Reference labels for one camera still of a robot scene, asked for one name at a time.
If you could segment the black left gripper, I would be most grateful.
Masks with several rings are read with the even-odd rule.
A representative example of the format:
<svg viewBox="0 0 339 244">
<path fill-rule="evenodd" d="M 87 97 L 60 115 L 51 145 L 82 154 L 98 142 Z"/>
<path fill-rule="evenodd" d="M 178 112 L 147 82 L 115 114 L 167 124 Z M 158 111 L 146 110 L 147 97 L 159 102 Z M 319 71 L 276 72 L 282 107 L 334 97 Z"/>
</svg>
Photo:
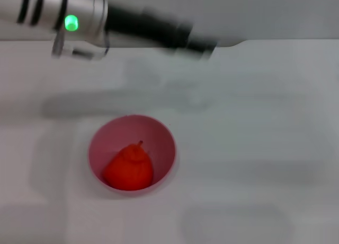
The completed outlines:
<svg viewBox="0 0 339 244">
<path fill-rule="evenodd" d="M 218 45 L 206 38 L 189 39 L 192 28 L 186 24 L 112 4 L 108 5 L 105 30 L 154 41 L 164 48 L 185 49 L 202 59 L 209 59 Z"/>
</svg>

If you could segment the pink plastic bowl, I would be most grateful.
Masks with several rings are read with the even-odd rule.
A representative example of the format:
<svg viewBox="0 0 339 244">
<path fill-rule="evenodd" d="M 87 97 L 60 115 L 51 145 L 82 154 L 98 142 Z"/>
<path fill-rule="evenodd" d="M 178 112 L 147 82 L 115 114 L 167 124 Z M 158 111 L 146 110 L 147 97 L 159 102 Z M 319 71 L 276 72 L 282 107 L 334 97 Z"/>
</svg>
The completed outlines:
<svg viewBox="0 0 339 244">
<path fill-rule="evenodd" d="M 135 191 L 118 190 L 102 177 L 103 169 L 124 147 L 143 141 L 143 149 L 149 155 L 154 176 L 151 185 Z M 88 148 L 88 164 L 91 172 L 104 187 L 125 196 L 148 193 L 170 175 L 177 162 L 174 137 L 160 121 L 143 115 L 128 115 L 116 118 L 99 128 Z"/>
</svg>

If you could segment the orange fruit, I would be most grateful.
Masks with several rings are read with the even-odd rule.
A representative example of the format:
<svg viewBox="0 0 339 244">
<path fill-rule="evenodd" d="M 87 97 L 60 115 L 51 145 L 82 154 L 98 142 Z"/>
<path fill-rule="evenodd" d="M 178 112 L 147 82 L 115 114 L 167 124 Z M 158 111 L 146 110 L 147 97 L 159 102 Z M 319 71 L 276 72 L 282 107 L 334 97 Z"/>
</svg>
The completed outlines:
<svg viewBox="0 0 339 244">
<path fill-rule="evenodd" d="M 139 141 L 124 147 L 103 169 L 102 177 L 111 187 L 135 191 L 151 185 L 153 165 L 142 145 L 143 141 Z"/>
</svg>

